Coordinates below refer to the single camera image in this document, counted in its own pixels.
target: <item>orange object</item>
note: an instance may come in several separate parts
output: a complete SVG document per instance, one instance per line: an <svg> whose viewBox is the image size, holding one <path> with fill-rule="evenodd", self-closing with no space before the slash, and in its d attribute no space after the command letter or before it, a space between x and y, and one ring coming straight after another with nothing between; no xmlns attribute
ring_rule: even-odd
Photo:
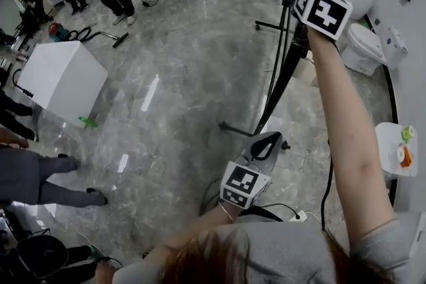
<svg viewBox="0 0 426 284"><path fill-rule="evenodd" d="M412 163L413 158L411 157L410 151L408 150L407 146L404 146L404 160L401 162L401 167L410 167Z"/></svg>

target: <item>tripod stand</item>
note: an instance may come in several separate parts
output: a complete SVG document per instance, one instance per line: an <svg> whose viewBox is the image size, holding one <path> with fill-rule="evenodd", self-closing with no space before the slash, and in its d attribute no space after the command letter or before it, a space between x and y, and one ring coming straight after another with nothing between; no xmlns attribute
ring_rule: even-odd
<svg viewBox="0 0 426 284"><path fill-rule="evenodd" d="M299 63L299 60L301 58L306 58L306 55L308 53L309 47L308 47L308 36L307 31L305 28L305 25L301 23L300 21L297 24L296 30L294 32L292 43L289 47L288 53L286 54L286 43L287 43L287 36L288 36L288 25L286 28L284 28L284 19L286 16L287 9L290 10L291 0L283 0L283 10L282 10L282 16L280 20L280 26L277 27L276 25L271 25L267 23L262 22L256 22L256 25L263 25L267 27L271 27L273 29L279 29L280 30L280 40L278 42L278 51L277 51L277 57L275 59L274 64L274 70L272 72L272 79L268 91L268 97L266 100L265 110L262 114L262 117L259 120L259 123L253 133L245 132L243 130L234 128L227 124L225 121L219 124L219 127L222 130L229 130L232 132L236 132L238 134L242 134L245 136L253 136L258 135L262 129L264 128L265 124L268 122L269 118L271 117L272 113L275 110L275 107L277 106L279 100L281 99L292 75L294 74L294 71ZM288 13L288 20L287 23L290 22L290 12ZM280 48L282 44L282 36L284 34L284 31L286 31L286 41L284 42L284 52L283 57L281 60L281 68L280 73L278 75L278 79L276 81L276 84L274 86L274 79L275 79L275 73L278 66L278 60L280 58ZM282 149L289 149L287 142L285 141L282 144Z"/></svg>

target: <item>forearm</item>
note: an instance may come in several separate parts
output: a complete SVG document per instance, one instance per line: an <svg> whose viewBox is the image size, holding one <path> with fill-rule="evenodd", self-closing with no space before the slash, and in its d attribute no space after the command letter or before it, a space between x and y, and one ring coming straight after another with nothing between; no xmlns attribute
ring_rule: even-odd
<svg viewBox="0 0 426 284"><path fill-rule="evenodd" d="M241 208L227 202L223 202L222 205L231 215L232 219L236 219L242 212ZM183 245L185 245L185 243L190 241L193 237L200 235L203 231L208 231L216 226L230 223L232 223L232 220L229 218L228 214L226 214L220 206L217 206L213 210L195 219L182 231L179 231L168 239L165 239L149 253L145 260L153 262L164 261L170 254L171 249L179 250Z"/></svg>
<svg viewBox="0 0 426 284"><path fill-rule="evenodd" d="M222 205L224 206L226 211L232 216L232 219L236 219L242 212L242 209L232 204L224 202L222 203ZM216 226L226 225L229 223L232 223L232 220L228 217L228 215L220 206L217 206L213 210L195 219L182 231L173 235L171 238L166 239L163 244L174 249L179 249L187 241L189 241L193 237L196 237L201 232L212 229Z"/></svg>
<svg viewBox="0 0 426 284"><path fill-rule="evenodd" d="M339 53L320 33L309 29L308 35L335 168L350 172L377 165L373 124Z"/></svg>

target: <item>hand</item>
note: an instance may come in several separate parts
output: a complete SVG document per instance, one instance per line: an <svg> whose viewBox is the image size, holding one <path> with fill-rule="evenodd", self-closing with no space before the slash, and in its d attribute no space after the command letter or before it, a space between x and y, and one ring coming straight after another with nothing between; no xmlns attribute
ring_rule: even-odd
<svg viewBox="0 0 426 284"><path fill-rule="evenodd" d="M96 283L112 284L112 278L116 272L117 270L114 267L106 263L99 263L95 273Z"/></svg>
<svg viewBox="0 0 426 284"><path fill-rule="evenodd" d="M29 143L28 143L28 141L27 141L27 140L24 140L24 139L19 140L17 144L18 144L18 146L19 146L19 147L21 147L22 149L27 149L27 148L29 147Z"/></svg>

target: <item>vacuum hose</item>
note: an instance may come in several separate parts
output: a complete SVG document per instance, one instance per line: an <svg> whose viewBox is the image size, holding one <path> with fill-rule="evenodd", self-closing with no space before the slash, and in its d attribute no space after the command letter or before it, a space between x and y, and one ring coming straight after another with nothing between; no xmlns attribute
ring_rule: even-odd
<svg viewBox="0 0 426 284"><path fill-rule="evenodd" d="M85 43L85 42L91 40L93 37L95 37L97 35L104 35L106 37L109 37L109 38L116 40L116 42L112 46L115 49L128 37L128 33L125 33L121 37L110 35L109 33L102 32L102 31L95 32L92 35L91 35L91 33L92 33L92 28L90 26L85 27L81 31L72 30L72 31L69 32L69 34L67 36L67 41L80 41L82 43Z"/></svg>

